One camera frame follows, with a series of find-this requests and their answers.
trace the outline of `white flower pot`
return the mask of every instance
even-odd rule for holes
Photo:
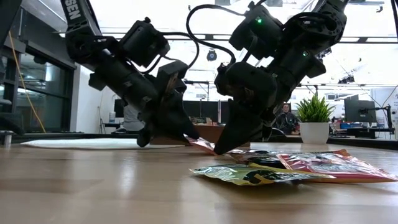
[[[300,123],[300,135],[304,144],[326,144],[329,123]]]

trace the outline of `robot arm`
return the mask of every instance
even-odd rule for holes
[[[274,59],[267,67],[256,68],[242,61],[218,68],[218,93],[233,100],[229,100],[229,121],[215,147],[217,154],[251,139],[268,140],[275,112],[305,76],[313,78],[326,72],[322,52],[330,50],[343,35],[348,0],[321,0],[313,12],[297,14],[285,24],[272,17],[262,2],[250,3],[245,20],[229,42],[259,60]]]
[[[272,17],[261,5],[263,2],[250,3],[245,20],[229,42],[237,50],[247,49],[248,56],[274,59],[267,67],[257,68],[245,60],[235,62],[229,51],[231,63],[218,68],[215,80],[218,93],[232,96],[233,100],[229,100],[229,121],[216,143],[217,154],[224,154],[251,139],[267,139],[275,122],[275,112],[289,100],[304,76],[313,78],[326,72],[322,55],[343,35],[346,24],[343,11],[348,0],[321,0],[313,12],[297,14],[285,24]],[[188,66],[176,61],[160,67],[153,77],[142,74],[131,63],[147,67],[157,55],[160,58],[169,51],[167,40],[148,18],[137,21],[117,41],[102,36],[88,0],[62,0],[62,6],[68,21],[65,38],[69,55],[94,71],[90,86],[98,90],[110,87],[141,112],[139,119],[146,126],[138,138],[140,146],[158,134],[175,139],[184,139],[186,134],[198,139],[182,107],[186,86],[181,79]],[[188,33],[196,44],[205,43],[194,37],[188,23],[192,14],[203,8],[206,7],[192,9],[187,19]]]
[[[183,110],[182,95],[186,90],[182,79],[188,65],[174,61],[159,68],[156,77],[141,73],[131,62],[148,67],[170,50],[163,34],[150,20],[137,21],[117,41],[104,37],[89,0],[62,0],[68,22],[65,33],[69,56],[94,71],[89,86],[102,90],[108,86],[124,101],[138,110],[145,122],[137,139],[144,147],[156,135],[185,141],[184,134],[198,139],[189,117]]]

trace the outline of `wall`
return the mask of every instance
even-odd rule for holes
[[[109,121],[109,112],[113,111],[115,94],[108,87],[98,91],[88,85],[92,71],[79,65],[73,74],[73,95],[70,131],[98,133],[100,114],[104,123]],[[114,128],[106,128],[106,133]]]

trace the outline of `desk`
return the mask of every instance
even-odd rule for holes
[[[388,128],[347,128],[347,135],[356,138],[376,139],[376,132],[389,132]]]
[[[105,128],[120,128],[121,123],[104,123]]]
[[[398,154],[392,151],[280,143],[252,147],[289,152],[346,148],[398,173]],[[239,187],[194,177],[188,170],[232,162],[187,147],[68,151],[13,146],[0,150],[1,223],[396,222],[398,183]]]

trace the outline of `yellow cable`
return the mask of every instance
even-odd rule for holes
[[[46,132],[45,132],[45,128],[44,128],[43,123],[42,123],[42,120],[41,120],[41,119],[39,118],[39,116],[37,115],[36,109],[34,108],[32,102],[31,102],[31,100],[30,100],[29,94],[28,94],[28,92],[27,92],[27,89],[26,89],[26,86],[25,86],[24,77],[22,77],[22,73],[21,73],[21,70],[20,70],[20,68],[19,68],[18,58],[17,58],[17,54],[15,53],[14,41],[12,41],[11,32],[8,32],[8,35],[10,36],[11,47],[12,47],[12,53],[14,54],[14,60],[15,60],[15,63],[16,63],[16,65],[17,65],[19,77],[21,78],[22,86],[23,86],[24,89],[25,89],[25,93],[26,93],[27,100],[29,101],[30,107],[32,108],[33,113],[35,114],[35,117],[36,117],[37,120],[39,121],[40,126],[42,127],[43,132],[46,133]]]

